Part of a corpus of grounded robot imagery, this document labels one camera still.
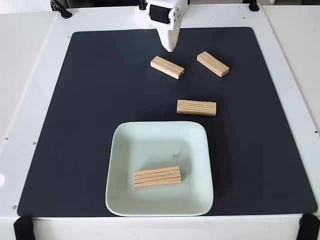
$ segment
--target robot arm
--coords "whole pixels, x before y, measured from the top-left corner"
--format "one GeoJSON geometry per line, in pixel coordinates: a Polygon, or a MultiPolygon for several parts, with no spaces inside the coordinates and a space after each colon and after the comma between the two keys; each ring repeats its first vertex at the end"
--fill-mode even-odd
{"type": "Polygon", "coordinates": [[[188,0],[148,0],[139,2],[136,15],[142,15],[138,21],[147,21],[155,26],[162,46],[172,52],[177,44],[182,18],[188,8],[188,0]]]}

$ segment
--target wood grain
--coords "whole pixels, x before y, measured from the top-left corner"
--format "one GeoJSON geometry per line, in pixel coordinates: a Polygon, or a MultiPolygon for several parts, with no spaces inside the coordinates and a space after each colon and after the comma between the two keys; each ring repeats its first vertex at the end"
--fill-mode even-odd
{"type": "Polygon", "coordinates": [[[153,168],[153,169],[134,171],[133,176],[167,172],[167,171],[172,171],[172,170],[179,170],[180,171],[178,166],[170,166],[170,167],[162,167],[162,168],[153,168]]]}
{"type": "Polygon", "coordinates": [[[217,104],[210,101],[178,100],[176,113],[215,116],[217,113],[217,104]]]}
{"type": "Polygon", "coordinates": [[[180,173],[180,170],[172,170],[172,171],[161,171],[161,172],[155,172],[155,173],[149,173],[149,174],[143,174],[143,175],[136,175],[133,176],[133,179],[144,179],[144,178],[151,178],[151,177],[158,177],[158,176],[164,176],[168,174],[178,174],[180,173]]]}
{"type": "Polygon", "coordinates": [[[179,184],[179,183],[181,183],[181,177],[136,183],[134,184],[134,186],[137,188],[140,188],[140,187],[150,187],[150,186],[157,186],[157,185],[179,184]]]}
{"type": "Polygon", "coordinates": [[[181,183],[178,166],[139,170],[133,172],[133,184],[136,188],[181,183]]]}
{"type": "Polygon", "coordinates": [[[134,183],[140,184],[140,183],[152,182],[155,180],[173,179],[173,178],[179,178],[179,177],[181,177],[180,172],[174,173],[174,174],[161,175],[161,176],[152,176],[152,177],[145,177],[141,179],[134,179],[134,183]]]}
{"type": "Polygon", "coordinates": [[[199,54],[196,59],[205,65],[208,69],[210,69],[212,72],[217,74],[219,77],[222,77],[226,75],[229,72],[229,67],[224,65],[219,60],[215,59],[213,56],[211,56],[209,53],[204,51],[203,53],[199,54]]]}
{"type": "Polygon", "coordinates": [[[175,79],[179,79],[182,74],[184,74],[185,69],[169,62],[159,56],[156,56],[151,62],[151,67],[170,75],[171,77],[174,77],[175,79]]]}

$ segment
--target grooved wooden block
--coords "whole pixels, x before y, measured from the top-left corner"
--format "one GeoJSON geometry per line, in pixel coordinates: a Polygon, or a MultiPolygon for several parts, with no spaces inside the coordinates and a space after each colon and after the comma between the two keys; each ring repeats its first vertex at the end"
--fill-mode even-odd
{"type": "Polygon", "coordinates": [[[216,103],[210,101],[178,100],[176,107],[177,114],[215,116],[216,112],[216,103]]]}
{"type": "Polygon", "coordinates": [[[224,65],[222,62],[215,59],[209,53],[204,51],[203,53],[199,54],[196,59],[205,65],[208,69],[212,72],[217,74],[219,77],[226,75],[229,72],[229,67],[224,65]]]}
{"type": "Polygon", "coordinates": [[[151,67],[170,75],[171,77],[174,77],[175,79],[179,79],[182,74],[184,74],[185,69],[175,65],[172,62],[169,62],[159,56],[156,56],[151,62],[151,67]]]}
{"type": "Polygon", "coordinates": [[[172,166],[134,171],[133,181],[136,188],[178,184],[181,183],[180,168],[178,166],[172,166]]]}

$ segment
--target black clip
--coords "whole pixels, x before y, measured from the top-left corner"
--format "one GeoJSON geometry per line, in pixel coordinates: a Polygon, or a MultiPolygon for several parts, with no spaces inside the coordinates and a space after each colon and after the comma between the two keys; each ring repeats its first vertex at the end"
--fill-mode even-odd
{"type": "Polygon", "coordinates": [[[52,11],[58,11],[59,13],[61,13],[61,17],[63,17],[64,19],[72,17],[72,13],[67,11],[64,6],[62,6],[62,4],[57,0],[50,0],[50,5],[52,11]]]}
{"type": "Polygon", "coordinates": [[[249,9],[251,12],[259,11],[259,6],[257,4],[257,0],[243,0],[243,4],[249,4],[249,9]]]}
{"type": "Polygon", "coordinates": [[[312,214],[303,214],[299,221],[299,232],[296,240],[317,240],[320,220],[312,214]]]}

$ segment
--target black mat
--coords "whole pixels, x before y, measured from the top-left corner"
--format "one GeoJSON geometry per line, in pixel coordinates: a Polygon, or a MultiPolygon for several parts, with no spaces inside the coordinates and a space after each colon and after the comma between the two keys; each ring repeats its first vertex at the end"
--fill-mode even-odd
{"type": "Polygon", "coordinates": [[[156,30],[73,34],[18,205],[20,216],[109,217],[112,137],[133,121],[204,126],[214,200],[206,214],[313,213],[318,206],[260,47],[250,28],[182,29],[167,52],[156,30]],[[197,61],[230,67],[220,78],[197,61]],[[177,80],[152,67],[185,68],[177,80]],[[217,102],[217,115],[176,114],[177,100],[217,102]]]}

